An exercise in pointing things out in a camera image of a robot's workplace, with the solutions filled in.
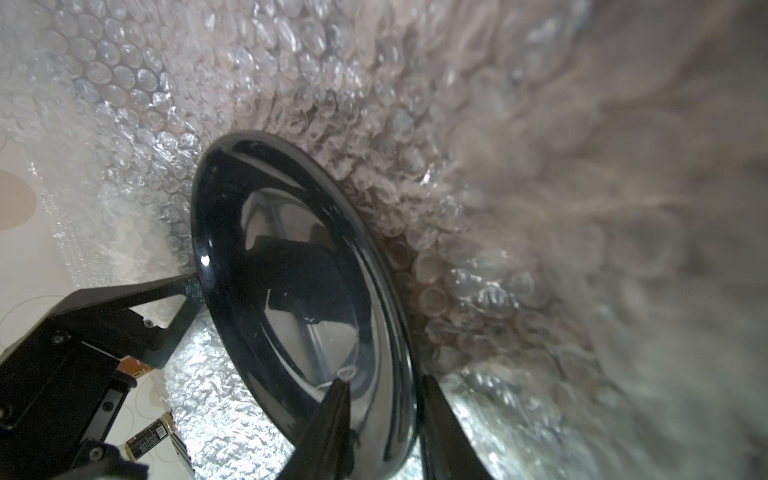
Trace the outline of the dark grey dinner plate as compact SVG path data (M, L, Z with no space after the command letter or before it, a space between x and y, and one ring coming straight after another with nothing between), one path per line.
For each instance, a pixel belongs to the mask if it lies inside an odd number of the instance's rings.
M292 443L337 378L354 479L388 479L416 441L416 369L385 256L336 182L275 135L225 135L198 165L198 278L245 386Z

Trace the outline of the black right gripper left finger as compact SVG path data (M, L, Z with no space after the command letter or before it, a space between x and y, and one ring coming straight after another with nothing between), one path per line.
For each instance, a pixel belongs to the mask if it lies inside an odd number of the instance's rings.
M337 378L278 479L345 479L350 420L350 387Z

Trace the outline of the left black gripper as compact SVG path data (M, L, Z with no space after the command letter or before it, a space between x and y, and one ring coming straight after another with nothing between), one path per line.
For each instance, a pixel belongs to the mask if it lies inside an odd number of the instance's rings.
M175 296L184 301L165 327L134 310ZM136 386L118 367L132 357L164 368L204 306L195 273L81 289L56 304L1 358L2 478L147 478L106 441Z

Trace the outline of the bubble wrap sheet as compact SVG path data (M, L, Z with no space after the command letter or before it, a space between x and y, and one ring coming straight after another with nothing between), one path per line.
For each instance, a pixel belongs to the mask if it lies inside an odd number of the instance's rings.
M381 242L499 479L767 475L763 1L5 1L1 131L79 285L193 267L219 136Z

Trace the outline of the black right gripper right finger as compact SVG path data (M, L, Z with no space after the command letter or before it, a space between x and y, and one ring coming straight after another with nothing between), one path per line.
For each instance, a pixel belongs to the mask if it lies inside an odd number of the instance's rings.
M484 479L492 476L472 448L437 380L422 375L420 441L425 479Z

